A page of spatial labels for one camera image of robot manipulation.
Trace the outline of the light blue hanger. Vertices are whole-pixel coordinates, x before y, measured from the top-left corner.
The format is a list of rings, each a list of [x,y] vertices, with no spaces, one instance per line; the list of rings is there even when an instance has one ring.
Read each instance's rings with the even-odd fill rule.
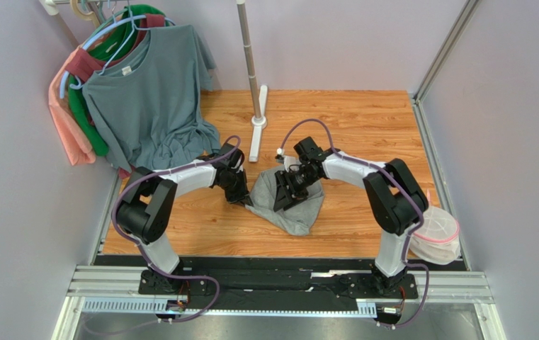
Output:
[[[140,18],[140,15],[145,15],[146,13],[153,13],[153,14],[163,14],[160,10],[157,8],[154,8],[153,6],[149,6],[146,4],[136,4],[136,5],[127,5],[123,8],[122,11],[118,12],[106,22],[102,23],[94,32],[94,34],[81,46],[79,46],[76,50],[79,48],[82,48],[84,50],[90,51],[96,46],[98,46],[102,41],[104,41],[109,35],[110,32],[114,31],[115,28],[118,26],[123,25],[127,20],[124,19],[124,15],[128,14],[130,16],[130,20],[134,21],[137,19],[137,16]],[[165,21],[170,23],[173,26],[175,22],[171,20],[170,18],[165,16]],[[79,90],[82,88],[83,84],[80,85],[73,85],[72,83],[73,77],[66,71],[64,71],[64,74],[62,75],[62,79],[60,82],[60,88],[59,88],[59,97],[65,98],[67,96],[67,92],[69,89]]]

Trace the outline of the white clothes rack stand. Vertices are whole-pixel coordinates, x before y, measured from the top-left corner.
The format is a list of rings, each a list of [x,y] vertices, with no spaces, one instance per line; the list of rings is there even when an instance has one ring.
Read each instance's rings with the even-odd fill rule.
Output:
[[[251,136],[251,145],[249,151],[249,162],[256,163],[259,161],[261,151],[261,141],[263,130],[266,128],[268,121],[266,119],[266,104],[268,99],[267,85],[258,84],[256,77],[256,69],[254,64],[254,54],[251,44],[251,36],[249,31],[249,22],[246,13],[246,1],[236,0],[240,31],[244,48],[244,56],[246,61],[247,76],[249,79],[249,89],[251,93],[253,116],[251,118],[251,126],[253,127]]]

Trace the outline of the grey cloth napkin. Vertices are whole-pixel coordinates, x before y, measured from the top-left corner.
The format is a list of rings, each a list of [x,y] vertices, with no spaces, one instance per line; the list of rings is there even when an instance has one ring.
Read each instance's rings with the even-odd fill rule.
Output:
[[[282,169],[282,166],[277,166],[258,175],[250,192],[253,205],[246,205],[245,208],[290,235],[306,236],[318,218],[325,197],[324,189],[318,181],[307,189],[307,200],[288,210],[274,212],[277,191],[275,173]]]

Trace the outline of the green t-shirt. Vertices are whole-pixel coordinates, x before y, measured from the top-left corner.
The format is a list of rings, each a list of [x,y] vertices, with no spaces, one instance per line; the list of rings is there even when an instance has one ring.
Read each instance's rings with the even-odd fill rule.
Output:
[[[109,147],[94,126],[82,90],[73,88],[73,86],[83,85],[95,71],[102,70],[105,65],[113,66],[118,63],[142,42],[146,35],[143,31],[145,28],[166,24],[162,18],[164,12],[146,4],[126,6],[116,21],[142,15],[145,16],[142,19],[136,19],[133,23],[124,23],[112,29],[89,49],[79,48],[66,66],[66,70],[69,72],[66,87],[69,109],[79,129],[84,133],[85,140],[90,142],[93,154],[96,156],[106,156],[109,153]]]

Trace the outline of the aluminium frame post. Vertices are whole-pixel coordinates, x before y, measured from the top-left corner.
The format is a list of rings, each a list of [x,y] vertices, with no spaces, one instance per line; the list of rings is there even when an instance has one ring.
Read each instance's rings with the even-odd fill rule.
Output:
[[[480,0],[467,0],[464,3],[458,17],[455,19],[450,28],[445,40],[441,44],[435,58],[433,59],[429,69],[422,79],[418,89],[415,91],[412,98],[419,103],[426,97],[433,82],[436,80],[438,73],[445,64],[446,60],[453,51],[457,41],[463,34],[466,26],[474,16],[478,6],[482,3]]]

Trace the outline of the pink t-shirt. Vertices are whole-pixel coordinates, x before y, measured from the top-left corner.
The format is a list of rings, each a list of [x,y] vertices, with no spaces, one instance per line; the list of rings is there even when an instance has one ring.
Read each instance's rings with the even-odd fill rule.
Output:
[[[65,67],[74,58],[74,50],[51,81],[47,97],[48,108],[64,151],[72,166],[92,164],[96,161],[93,146],[74,119],[67,98],[59,97],[59,88]]]

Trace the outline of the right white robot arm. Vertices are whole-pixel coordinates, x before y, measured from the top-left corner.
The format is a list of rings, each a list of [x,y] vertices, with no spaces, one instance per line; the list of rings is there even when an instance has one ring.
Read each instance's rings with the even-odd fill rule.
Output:
[[[407,271],[409,237],[424,220],[429,203],[418,182],[401,159],[374,162],[352,157],[339,149],[323,150],[311,137],[294,146],[296,158],[278,149],[273,210],[289,210],[310,196],[320,179],[343,181],[365,190],[373,216],[382,229],[375,260],[375,279],[385,288],[400,282]]]

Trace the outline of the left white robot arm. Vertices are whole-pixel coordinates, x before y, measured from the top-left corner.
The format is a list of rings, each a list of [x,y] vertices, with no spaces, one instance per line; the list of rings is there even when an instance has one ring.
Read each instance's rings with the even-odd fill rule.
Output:
[[[219,152],[173,169],[135,169],[111,210],[115,231],[131,241],[155,273],[173,279],[180,258],[166,235],[174,201],[202,188],[219,187],[233,205],[251,205],[244,153],[224,143]]]

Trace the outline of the maroon t-shirt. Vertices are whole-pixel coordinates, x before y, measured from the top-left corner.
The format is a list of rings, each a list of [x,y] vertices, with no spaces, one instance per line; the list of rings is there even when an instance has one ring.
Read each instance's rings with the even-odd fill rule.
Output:
[[[118,26],[98,46],[90,51],[79,48],[72,61],[65,67],[65,71],[72,77],[73,85],[85,84],[97,71],[105,66],[119,63],[126,55],[133,51],[145,38],[148,28],[171,25],[165,21],[163,14],[146,13],[134,21],[126,13],[123,25]]]

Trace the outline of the grey-blue t-shirt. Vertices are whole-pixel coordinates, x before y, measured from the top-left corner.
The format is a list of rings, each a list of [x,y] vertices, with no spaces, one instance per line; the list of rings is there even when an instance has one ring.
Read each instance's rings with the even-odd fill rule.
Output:
[[[200,107],[214,68],[195,28],[176,25],[148,30],[121,62],[95,72],[82,95],[108,163],[126,172],[164,170],[217,152],[220,134]]]

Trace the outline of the white mesh laundry basket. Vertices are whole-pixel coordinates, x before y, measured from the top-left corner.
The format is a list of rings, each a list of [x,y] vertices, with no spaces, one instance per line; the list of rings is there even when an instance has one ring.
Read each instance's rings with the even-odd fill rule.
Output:
[[[424,224],[412,235],[410,250],[420,259],[437,265],[448,265],[461,256],[460,225],[446,210],[431,202],[424,212]]]

